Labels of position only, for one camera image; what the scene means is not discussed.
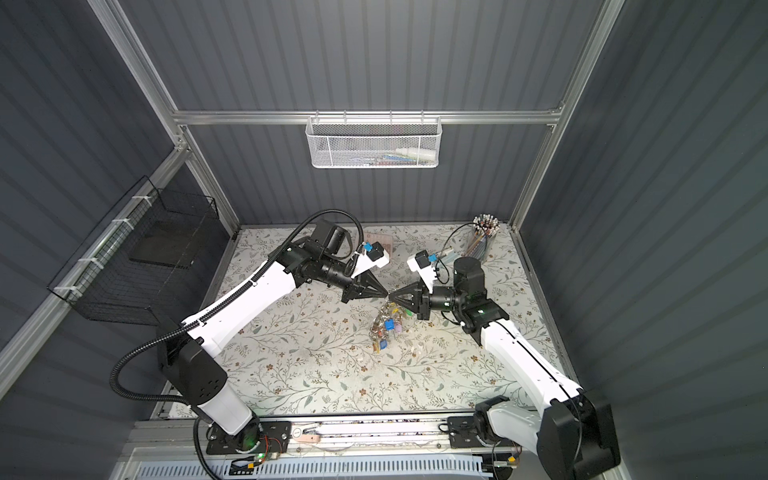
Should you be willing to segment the metal keyring with coloured keys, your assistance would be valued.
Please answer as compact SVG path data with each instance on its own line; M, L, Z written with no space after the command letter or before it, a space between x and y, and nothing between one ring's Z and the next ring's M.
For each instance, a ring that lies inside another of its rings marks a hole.
M377 312L369 330L369 338L375 353L386 349L393 339L405 331L404 309L393 303L384 304Z

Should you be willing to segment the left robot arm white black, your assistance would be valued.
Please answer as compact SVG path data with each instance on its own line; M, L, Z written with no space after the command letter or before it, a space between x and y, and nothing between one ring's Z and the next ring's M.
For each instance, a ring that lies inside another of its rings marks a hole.
M185 333L159 348L161 370L170 384L238 453L265 450L268 436L215 359L235 335L277 300L313 281L339 288L344 303L387 295L373 273L389 262L380 243L361 240L348 256L340 257L348 230L320 216L311 222L311 235L292 232L254 274L183 320Z

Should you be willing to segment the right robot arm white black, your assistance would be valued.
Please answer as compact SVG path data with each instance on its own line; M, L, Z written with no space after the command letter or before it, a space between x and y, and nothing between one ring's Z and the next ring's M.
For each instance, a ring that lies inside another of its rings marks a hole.
M524 338L489 297L478 259L456 259L450 286L438 284L436 260L425 251L410 257L407 265L419 279L391 292L390 300L420 320L434 311L451 313L478 346L513 374L534 407L526 411L503 395L477 404L472 417L477 439L491 446L514 442L533 451L552 479L591 479L617 467L621 453L607 400L585 392Z

